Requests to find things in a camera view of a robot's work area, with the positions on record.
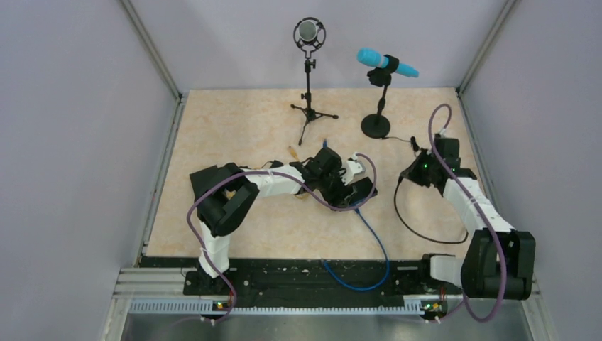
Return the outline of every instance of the beige tabletop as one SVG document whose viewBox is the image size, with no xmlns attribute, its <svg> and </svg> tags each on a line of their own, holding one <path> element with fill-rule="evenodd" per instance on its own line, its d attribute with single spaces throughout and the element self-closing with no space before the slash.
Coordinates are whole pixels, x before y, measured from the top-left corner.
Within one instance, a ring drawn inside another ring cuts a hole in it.
<svg viewBox="0 0 602 341">
<path fill-rule="evenodd" d="M 188 175 L 228 162 L 261 167 L 266 161 L 294 161 L 293 146 L 302 160 L 315 156 L 324 139 L 343 159 L 357 151 L 370 156 L 377 168 L 379 194 L 361 208 L 392 259 L 419 259 L 425 253 L 463 256 L 468 242 L 440 245 L 422 240 L 401 225 L 393 209 L 393 191 L 403 169 L 414 160 L 409 143 L 370 139 L 360 130 L 361 120 L 376 111 L 381 89 L 313 90 L 312 106 L 340 119 L 321 118 L 297 142 L 305 121 L 290 108 L 304 106 L 303 90 L 194 90 L 191 91 L 177 133 L 165 187 L 160 197 L 147 256 L 199 256 L 199 242 L 186 224 L 194 195 Z M 416 136 L 428 147 L 427 123 L 441 103 L 454 113 L 446 135 L 460 140 L 462 166 L 477 173 L 474 155 L 453 88 L 389 89 L 384 114 L 390 136 Z M 434 130 L 445 122 L 442 110 Z M 399 209 L 408 224 L 435 239 L 460 240 L 464 228 L 451 205 L 434 188 L 404 181 Z M 287 259 L 381 259 L 378 244 L 354 212 L 332 212 L 308 197 L 267 197 L 254 202 L 243 224 L 234 232 L 230 257 Z"/>
</svg>

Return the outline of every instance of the round black base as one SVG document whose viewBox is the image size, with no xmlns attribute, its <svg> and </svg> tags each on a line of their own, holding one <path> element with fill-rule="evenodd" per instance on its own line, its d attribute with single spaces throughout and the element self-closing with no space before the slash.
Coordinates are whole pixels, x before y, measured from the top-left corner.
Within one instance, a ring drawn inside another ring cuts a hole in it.
<svg viewBox="0 0 602 341">
<path fill-rule="evenodd" d="M 361 130 L 367 137 L 381 139 L 389 134 L 391 123 L 384 116 L 379 118 L 377 114 L 369 114 L 361 120 Z"/>
</svg>

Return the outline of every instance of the tripod leg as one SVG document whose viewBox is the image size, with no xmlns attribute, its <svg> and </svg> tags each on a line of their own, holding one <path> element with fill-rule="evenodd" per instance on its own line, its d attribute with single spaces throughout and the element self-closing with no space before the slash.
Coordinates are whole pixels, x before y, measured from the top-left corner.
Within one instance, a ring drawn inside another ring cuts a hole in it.
<svg viewBox="0 0 602 341">
<path fill-rule="evenodd" d="M 310 122 L 308 120 L 305 121 L 305 124 L 303 124 L 303 131 L 301 131 L 301 137 L 299 138 L 299 146 L 301 146 L 301 143 L 303 143 L 303 135 L 305 134 L 305 127 L 307 127 L 307 125 Z"/>
<path fill-rule="evenodd" d="M 323 112 L 316 112 L 316 115 L 318 116 L 318 118 L 320 118 L 322 116 L 330 117 L 332 119 L 338 119 L 339 118 L 339 115 L 325 114 Z"/>
</svg>

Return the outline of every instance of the wooden table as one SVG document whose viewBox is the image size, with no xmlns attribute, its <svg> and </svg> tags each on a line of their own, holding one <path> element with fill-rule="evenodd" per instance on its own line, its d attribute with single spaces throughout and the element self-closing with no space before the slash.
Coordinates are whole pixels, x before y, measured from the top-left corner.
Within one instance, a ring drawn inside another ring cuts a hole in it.
<svg viewBox="0 0 602 341">
<path fill-rule="evenodd" d="M 147 248 L 147 256 L 199 256 L 199 243 L 186 224 L 193 203 L 188 175 L 208 166 L 228 162 L 261 167 L 277 159 L 315 156 L 324 139 L 343 159 L 354 151 L 370 156 L 377 167 L 378 196 L 361 208 L 362 214 L 380 236 L 392 259 L 419 259 L 425 253 L 464 256 L 469 242 L 441 245 L 422 240 L 405 227 L 393 209 L 393 191 L 403 169 L 414 160 L 409 143 L 395 139 L 377 140 L 363 135 L 361 120 L 376 112 L 381 89 L 313 90 L 312 106 L 340 119 L 321 118 L 297 142 L 305 121 L 290 108 L 304 106 L 304 90 L 195 90 L 191 91 L 177 133 L 165 187 Z M 471 144 L 456 93 L 452 88 L 389 89 L 384 114 L 391 122 L 390 136 L 410 139 L 428 147 L 427 123 L 441 103 L 454 113 L 447 136 L 460 140 L 463 167 L 477 173 Z M 447 113 L 435 119 L 434 129 L 445 122 Z M 435 239 L 460 240 L 464 228 L 451 205 L 434 188 L 404 181 L 398 194 L 399 209 L 410 226 Z M 230 257 L 288 259 L 381 259 L 378 244 L 353 212 L 332 212 L 312 198 L 293 195 L 255 201 L 243 224 L 234 232 Z"/>
</svg>

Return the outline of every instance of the blue cable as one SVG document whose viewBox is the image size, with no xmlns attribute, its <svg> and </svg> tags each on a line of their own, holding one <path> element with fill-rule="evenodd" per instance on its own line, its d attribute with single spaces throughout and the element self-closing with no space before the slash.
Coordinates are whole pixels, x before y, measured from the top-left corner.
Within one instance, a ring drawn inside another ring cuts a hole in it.
<svg viewBox="0 0 602 341">
<path fill-rule="evenodd" d="M 351 290 L 354 290 L 354 291 L 370 291 L 370 290 L 378 288 L 383 283 L 385 283 L 385 281 L 387 280 L 387 277 L 389 277 L 389 273 L 391 271 L 391 267 L 390 267 L 390 263 L 389 263 L 389 257 L 387 256 L 387 251 L 385 251 L 385 247 L 383 246 L 383 243 L 381 242 L 381 240 L 376 235 L 376 232 L 374 232 L 374 230 L 372 229 L 372 227 L 370 227 L 370 224 L 366 221 L 366 219 L 363 217 L 363 215 L 361 215 L 361 213 L 359 212 L 359 209 L 355 209 L 355 212 L 361 218 L 361 221 L 364 224 L 366 224 L 367 228 L 370 230 L 370 232 L 372 233 L 372 235 L 374 236 L 374 238 L 376 238 L 376 241 L 378 242 L 378 245 L 381 246 L 381 250 L 383 250 L 383 254 L 385 255 L 385 262 L 387 264 L 387 271 L 385 272 L 385 276 L 383 277 L 383 279 L 381 279 L 380 282 L 378 282 L 377 284 L 374 284 L 373 286 L 369 286 L 368 288 L 357 288 L 355 286 L 350 286 L 349 284 L 343 282 L 343 280 L 341 280 L 334 273 L 334 271 L 332 271 L 332 269 L 330 268 L 330 266 L 328 266 L 328 263 L 326 261 L 323 261 L 322 263 L 324 264 L 324 268 L 326 268 L 326 271 L 328 271 L 332 275 L 332 277 L 337 282 L 339 282 L 342 286 L 344 286 L 345 288 L 348 288 L 348 289 L 351 289 Z"/>
</svg>

